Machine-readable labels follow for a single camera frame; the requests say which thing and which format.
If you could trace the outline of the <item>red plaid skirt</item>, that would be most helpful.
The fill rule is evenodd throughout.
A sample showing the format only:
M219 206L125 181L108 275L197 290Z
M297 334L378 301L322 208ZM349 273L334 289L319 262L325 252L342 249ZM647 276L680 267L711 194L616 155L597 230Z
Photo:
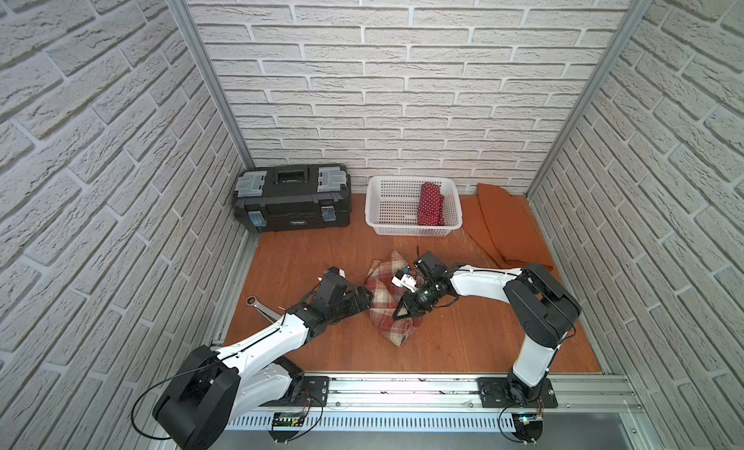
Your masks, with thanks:
M409 266L409 262L393 250L386 259L373 260L363 283L372 293L369 316L381 334L396 347L402 347L412 335L416 334L424 319L407 318L394 320L393 314L405 293L405 289L393 284L393 277L399 270Z

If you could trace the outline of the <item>red polka dot skirt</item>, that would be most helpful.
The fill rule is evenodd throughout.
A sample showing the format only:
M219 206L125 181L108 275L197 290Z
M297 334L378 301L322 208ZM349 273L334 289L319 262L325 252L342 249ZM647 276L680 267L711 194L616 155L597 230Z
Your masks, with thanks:
M420 188L420 201L417 208L417 221L420 226L444 226L444 196L439 184L426 182Z

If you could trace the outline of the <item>orange brown skirt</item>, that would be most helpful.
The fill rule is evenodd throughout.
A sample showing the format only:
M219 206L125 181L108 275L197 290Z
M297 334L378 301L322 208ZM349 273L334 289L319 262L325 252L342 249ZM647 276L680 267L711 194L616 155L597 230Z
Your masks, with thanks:
M548 245L526 198L492 184L478 184L476 195L460 198L462 228L498 268L539 263L556 274Z

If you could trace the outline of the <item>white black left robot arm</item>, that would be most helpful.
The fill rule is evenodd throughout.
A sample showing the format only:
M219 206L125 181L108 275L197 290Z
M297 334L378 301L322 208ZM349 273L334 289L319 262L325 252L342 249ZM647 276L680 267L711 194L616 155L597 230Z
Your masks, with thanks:
M304 372L287 358L327 328L369 310L373 294L331 267L300 302L269 327L227 347L201 345L178 372L159 381L164 391L151 415L181 449L207 449L228 424L265 403L300 397Z

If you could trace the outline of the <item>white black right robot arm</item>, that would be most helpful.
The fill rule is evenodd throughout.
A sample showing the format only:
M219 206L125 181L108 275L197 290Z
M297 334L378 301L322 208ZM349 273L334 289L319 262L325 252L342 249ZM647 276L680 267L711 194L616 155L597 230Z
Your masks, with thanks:
M418 318L451 296L482 297L511 306L524 341L507 375L504 391L512 403L527 403L540 391L562 343L577 333L582 313L579 302L538 263L523 268L486 269L471 265L446 266L432 252L416 262L418 277L406 267L394 272L393 284L404 294L393 319Z

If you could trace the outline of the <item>silver wrench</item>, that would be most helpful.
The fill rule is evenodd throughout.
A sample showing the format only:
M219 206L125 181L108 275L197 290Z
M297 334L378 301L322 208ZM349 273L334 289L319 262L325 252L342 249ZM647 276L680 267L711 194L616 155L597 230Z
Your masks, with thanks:
M246 305L250 308L255 309L263 318L271 323L279 322L280 324L285 323L286 317L284 314L279 314L269 307L262 304L255 296L250 296L246 299Z

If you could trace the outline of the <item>white plastic basket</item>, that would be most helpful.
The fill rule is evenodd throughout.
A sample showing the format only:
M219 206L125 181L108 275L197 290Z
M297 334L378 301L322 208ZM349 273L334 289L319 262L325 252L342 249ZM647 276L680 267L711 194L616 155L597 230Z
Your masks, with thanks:
M418 208L424 184L439 186L443 225L422 225ZM367 186L365 222L381 236L446 237L463 225L455 182L447 178L375 176Z

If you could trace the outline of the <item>black plastic toolbox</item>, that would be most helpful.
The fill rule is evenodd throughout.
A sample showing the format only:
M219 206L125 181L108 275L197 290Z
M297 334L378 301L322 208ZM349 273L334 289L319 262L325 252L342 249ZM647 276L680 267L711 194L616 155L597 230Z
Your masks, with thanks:
M247 171L234 185L232 212L254 234L346 227L352 213L351 179L341 164Z

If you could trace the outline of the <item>left controller board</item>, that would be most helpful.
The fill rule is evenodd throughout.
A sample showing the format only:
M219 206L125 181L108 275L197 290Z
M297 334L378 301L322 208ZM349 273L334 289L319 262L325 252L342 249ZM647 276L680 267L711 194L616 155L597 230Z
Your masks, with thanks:
M271 417L269 435L275 443L296 440L311 428L312 420L302 412L275 412Z

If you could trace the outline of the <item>controller board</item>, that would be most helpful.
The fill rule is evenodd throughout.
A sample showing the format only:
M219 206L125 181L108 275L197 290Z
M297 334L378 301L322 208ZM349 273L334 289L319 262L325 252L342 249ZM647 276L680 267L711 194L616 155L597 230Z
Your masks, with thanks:
M544 432L544 418L536 414L513 415L513 437L522 444L537 444Z
M302 412L275 412L271 417L269 435L275 443L296 440L311 428L312 420Z

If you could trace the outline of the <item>right controller board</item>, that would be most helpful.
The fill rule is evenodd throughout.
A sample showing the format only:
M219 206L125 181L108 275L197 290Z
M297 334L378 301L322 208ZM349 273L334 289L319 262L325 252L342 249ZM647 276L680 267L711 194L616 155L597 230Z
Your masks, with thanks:
M513 437L522 444L537 444L544 432L544 418L536 414L513 415Z

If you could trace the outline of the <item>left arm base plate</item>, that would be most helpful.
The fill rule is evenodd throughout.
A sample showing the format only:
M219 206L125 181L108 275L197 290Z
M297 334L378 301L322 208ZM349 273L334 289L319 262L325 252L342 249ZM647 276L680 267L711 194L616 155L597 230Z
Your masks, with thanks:
M308 401L316 407L327 405L329 395L329 376L303 376L294 378L288 391L277 401L269 403L273 407L305 407Z

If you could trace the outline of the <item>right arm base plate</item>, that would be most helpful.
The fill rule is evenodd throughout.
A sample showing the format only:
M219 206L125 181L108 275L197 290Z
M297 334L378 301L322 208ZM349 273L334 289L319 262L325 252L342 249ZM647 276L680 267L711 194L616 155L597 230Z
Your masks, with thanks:
M548 378L537 386L527 386L515 376L503 378L477 378L480 401L484 409L503 409L504 407L544 407L557 409L558 401Z

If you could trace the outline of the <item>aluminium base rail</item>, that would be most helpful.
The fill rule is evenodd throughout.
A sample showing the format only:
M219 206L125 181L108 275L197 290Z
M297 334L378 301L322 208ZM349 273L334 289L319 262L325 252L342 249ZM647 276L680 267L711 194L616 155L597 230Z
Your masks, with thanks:
M306 372L329 376L326 411L498 413L642 413L643 405L625 376L552 374L548 377L557 409L504 407L484 409L477 378L503 374L373 374L373 372Z

